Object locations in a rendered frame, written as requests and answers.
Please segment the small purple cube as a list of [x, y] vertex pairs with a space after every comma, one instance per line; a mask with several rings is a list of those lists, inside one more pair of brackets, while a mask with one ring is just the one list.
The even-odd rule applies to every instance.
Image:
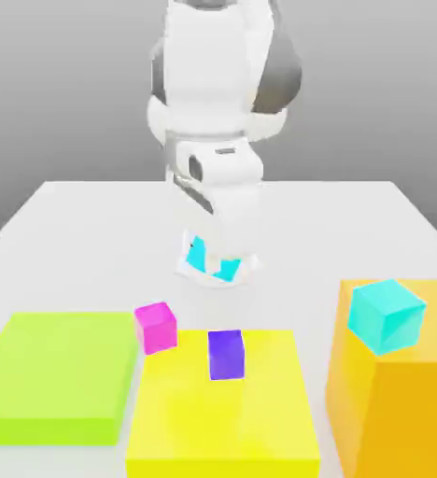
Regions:
[[211, 330], [208, 338], [208, 362], [211, 380], [245, 377], [245, 345], [240, 330]]

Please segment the large orange box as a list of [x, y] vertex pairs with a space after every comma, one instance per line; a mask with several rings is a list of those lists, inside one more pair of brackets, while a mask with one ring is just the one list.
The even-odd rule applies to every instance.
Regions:
[[345, 478], [437, 478], [437, 279], [402, 284], [428, 305], [416, 346], [377, 356], [347, 327], [340, 284], [326, 407]]

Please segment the small cyan cube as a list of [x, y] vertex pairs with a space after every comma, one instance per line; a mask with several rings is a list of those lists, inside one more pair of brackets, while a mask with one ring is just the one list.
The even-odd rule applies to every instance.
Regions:
[[377, 356], [415, 346], [427, 303], [394, 279], [353, 288], [347, 326]]

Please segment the large yellow box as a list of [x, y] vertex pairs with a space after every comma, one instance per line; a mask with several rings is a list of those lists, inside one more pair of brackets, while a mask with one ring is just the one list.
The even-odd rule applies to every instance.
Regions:
[[290, 330], [245, 330], [245, 376], [209, 377], [204, 330], [146, 357], [127, 478], [318, 478], [320, 454]]

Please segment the large lime green box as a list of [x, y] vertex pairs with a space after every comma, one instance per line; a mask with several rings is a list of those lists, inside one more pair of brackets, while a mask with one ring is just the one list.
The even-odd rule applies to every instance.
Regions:
[[115, 445], [138, 352], [129, 313], [17, 313], [0, 333], [0, 445]]

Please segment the small magenta cube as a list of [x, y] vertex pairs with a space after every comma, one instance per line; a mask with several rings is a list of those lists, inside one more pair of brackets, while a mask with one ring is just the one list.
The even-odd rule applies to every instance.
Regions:
[[134, 310], [137, 335], [148, 355], [177, 346], [176, 317], [166, 302], [156, 302]]

